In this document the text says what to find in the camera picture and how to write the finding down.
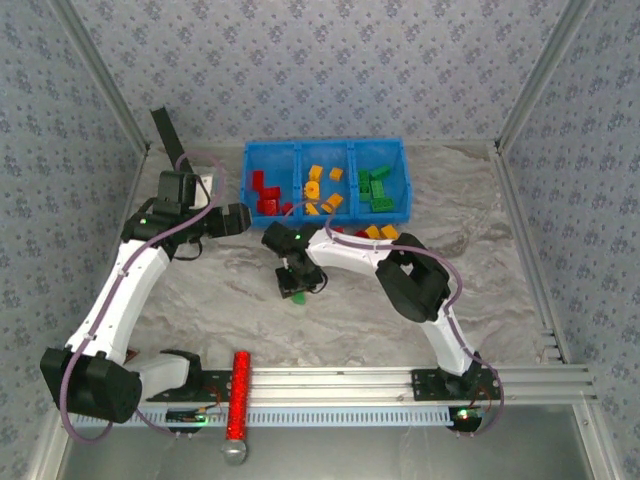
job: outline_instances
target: blue plastic bin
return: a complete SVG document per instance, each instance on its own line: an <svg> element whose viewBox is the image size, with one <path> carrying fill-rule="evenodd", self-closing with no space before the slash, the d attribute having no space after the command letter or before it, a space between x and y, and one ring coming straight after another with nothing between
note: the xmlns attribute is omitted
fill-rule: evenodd
<svg viewBox="0 0 640 480"><path fill-rule="evenodd" d="M265 187L280 187L280 206L286 202L294 205L303 199L304 185L309 180L309 170L313 165L323 167L320 182L320 198L326 200L338 193L344 200L332 224L357 225L402 223L411 215L411 183L407 168L407 157L402 140L317 140L291 142L248 142L245 148L243 182L240 201L251 209L252 225L268 227L274 220L282 221L283 216L267 216L257 212L258 192L252 189L252 174L263 170ZM394 210L373 213L371 205L359 201L358 169L373 170L388 165L391 174L383 180L385 194L394 201ZM329 178L333 167L343 170L340 182ZM320 215L306 215L300 207L287 219L287 225L299 226L303 223L324 223L327 213L317 205Z"/></svg>

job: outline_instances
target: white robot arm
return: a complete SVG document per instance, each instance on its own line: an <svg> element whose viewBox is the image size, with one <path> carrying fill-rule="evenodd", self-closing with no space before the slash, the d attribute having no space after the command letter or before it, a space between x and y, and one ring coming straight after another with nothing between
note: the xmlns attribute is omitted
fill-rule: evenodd
<svg viewBox="0 0 640 480"><path fill-rule="evenodd" d="M201 388L197 379L192 380L193 372L201 373L200 359L188 352L167 350L148 360L134 358L123 366L140 311L158 278L171 260L178 258L178 246L197 243L202 251L202 236L237 235L251 225L249 209L239 203L201 213L205 209L198 208L203 202L198 199L196 177L189 172L160 174L158 196L149 199L126 222L115 265L91 311L64 349L48 348L43 355L40 370L58 407L61 392L66 390L68 412L123 423L141 398L169 389L181 389L188 398ZM169 231L173 233L141 250L149 240ZM124 271L125 263L139 250L141 253ZM116 281L120 283L114 289ZM77 362L63 389L65 372L74 355Z"/></svg>
<svg viewBox="0 0 640 480"><path fill-rule="evenodd" d="M442 308L450 294L447 272L425 256L385 248L392 244L401 247L403 242L422 247L415 237L403 234L398 240L370 240L338 232L329 236L319 226L305 225L292 230L274 222L265 231L262 242L284 261L284 268L276 270L283 297L315 289L324 281L324 267L339 267L378 278L396 310L420 325L435 350L438 367L457 377L469 370L472 359L456 338L452 323L466 348L471 352L474 349L464 338L453 311L445 314ZM411 267L412 271L405 273L403 266Z"/></svg>

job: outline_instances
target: yellow block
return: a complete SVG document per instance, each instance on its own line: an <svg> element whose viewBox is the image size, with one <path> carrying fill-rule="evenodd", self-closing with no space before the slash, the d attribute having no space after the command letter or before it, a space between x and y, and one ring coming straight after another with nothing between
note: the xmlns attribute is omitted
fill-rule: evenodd
<svg viewBox="0 0 640 480"><path fill-rule="evenodd" d="M320 200L320 184L313 180L305 183L304 196L309 200Z"/></svg>
<svg viewBox="0 0 640 480"><path fill-rule="evenodd" d="M319 182L322 178L322 167L320 165L312 165L309 170L309 180Z"/></svg>
<svg viewBox="0 0 640 480"><path fill-rule="evenodd" d="M343 200L344 198L342 197L342 195L334 193L329 198L327 198L327 203L329 205L327 205L327 203L323 203L322 209L327 213L331 213L334 210L337 210L340 205L342 205Z"/></svg>
<svg viewBox="0 0 640 480"><path fill-rule="evenodd" d="M367 235L369 235L369 238L373 238L374 240L377 240L380 238L380 231L378 230L378 227L376 227L375 225L371 225L369 228L365 230L365 232L367 232Z"/></svg>
<svg viewBox="0 0 640 480"><path fill-rule="evenodd" d="M342 169L338 167L333 167L331 169L331 172L329 173L329 178L336 182L339 182L340 180L342 180Z"/></svg>
<svg viewBox="0 0 640 480"><path fill-rule="evenodd" d="M316 207L313 206L313 203L307 203L305 210L307 211L307 215L320 215Z"/></svg>
<svg viewBox="0 0 640 480"><path fill-rule="evenodd" d="M384 238L388 238L389 240L397 240L398 237L400 236L396 231L396 229L393 228L393 225L387 225L386 227L382 227L380 231L382 232L382 236Z"/></svg>

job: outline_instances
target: wall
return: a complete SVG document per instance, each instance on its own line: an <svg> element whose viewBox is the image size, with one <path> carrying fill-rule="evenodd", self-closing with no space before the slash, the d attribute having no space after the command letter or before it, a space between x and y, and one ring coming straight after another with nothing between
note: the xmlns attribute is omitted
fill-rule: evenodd
<svg viewBox="0 0 640 480"><path fill-rule="evenodd" d="M640 478L640 6L596 0L508 153L572 359Z"/></svg>
<svg viewBox="0 0 640 480"><path fill-rule="evenodd" d="M27 469L41 378L104 280L139 157L44 0L0 7L0 478Z"/></svg>
<svg viewBox="0 0 640 480"><path fill-rule="evenodd" d="M143 132L492 139L564 0L74 0Z"/></svg>

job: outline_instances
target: floor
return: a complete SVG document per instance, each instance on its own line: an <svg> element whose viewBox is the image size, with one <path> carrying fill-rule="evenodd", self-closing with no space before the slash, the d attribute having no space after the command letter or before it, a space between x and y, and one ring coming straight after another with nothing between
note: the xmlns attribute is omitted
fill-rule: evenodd
<svg viewBox="0 0 640 480"><path fill-rule="evenodd" d="M406 150L414 204L411 221L398 230L414 234L460 270L465 290L456 315L486 359L540 362L542 324L486 150ZM225 203L238 201L242 147L211 151L227 169ZM169 166L163 149L152 147L136 208L155 195L158 174ZM306 305L283 300L274 274L280 262L260 239L259 230L208 239L198 261L173 262L152 290L130 345L149 354L189 350L209 368L230 366L240 349L251 351L257 366L435 365L426 337L395 312L375 279L329 269L327 288L308 296Z"/></svg>

